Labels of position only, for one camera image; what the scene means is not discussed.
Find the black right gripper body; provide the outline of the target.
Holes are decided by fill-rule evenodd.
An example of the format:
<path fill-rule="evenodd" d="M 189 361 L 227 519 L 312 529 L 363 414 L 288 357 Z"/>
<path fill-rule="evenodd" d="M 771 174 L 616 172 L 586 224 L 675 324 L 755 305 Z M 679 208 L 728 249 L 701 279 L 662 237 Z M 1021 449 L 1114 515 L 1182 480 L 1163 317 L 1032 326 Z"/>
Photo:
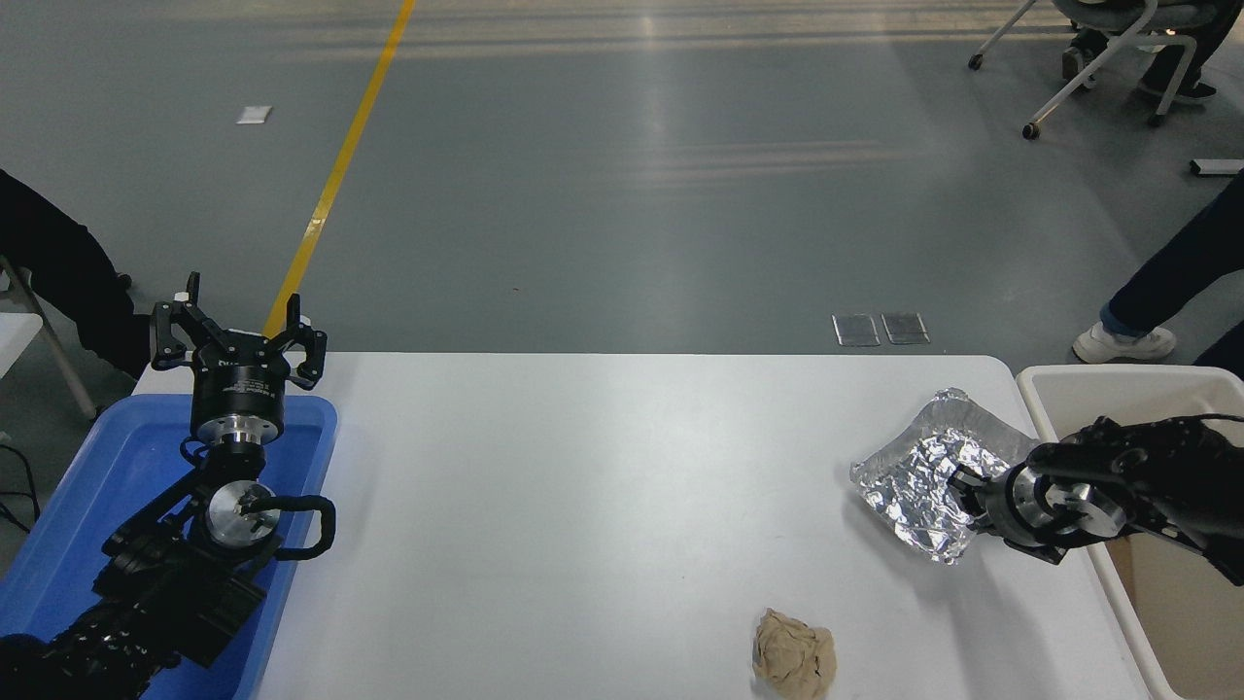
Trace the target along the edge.
<path fill-rule="evenodd" d="M 1037 479 L 1028 467 L 1013 467 L 984 484 L 977 492 L 977 502 L 982 505 L 988 532 L 1011 550 L 1057 566 L 1066 548 L 1050 543 L 1056 535 L 1054 510 L 1039 494 Z"/>

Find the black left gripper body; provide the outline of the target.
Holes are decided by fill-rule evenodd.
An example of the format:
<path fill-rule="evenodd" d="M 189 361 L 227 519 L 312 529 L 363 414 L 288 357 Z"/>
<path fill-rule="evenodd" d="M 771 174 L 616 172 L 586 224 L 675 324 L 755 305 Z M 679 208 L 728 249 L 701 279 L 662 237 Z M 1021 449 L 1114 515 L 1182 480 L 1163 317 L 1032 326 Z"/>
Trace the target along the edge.
<path fill-rule="evenodd" d="M 272 356 L 239 356 L 228 359 L 205 349 L 192 356 L 192 425 L 207 425 L 218 418 L 258 417 L 272 425 L 285 421 L 289 362 Z"/>

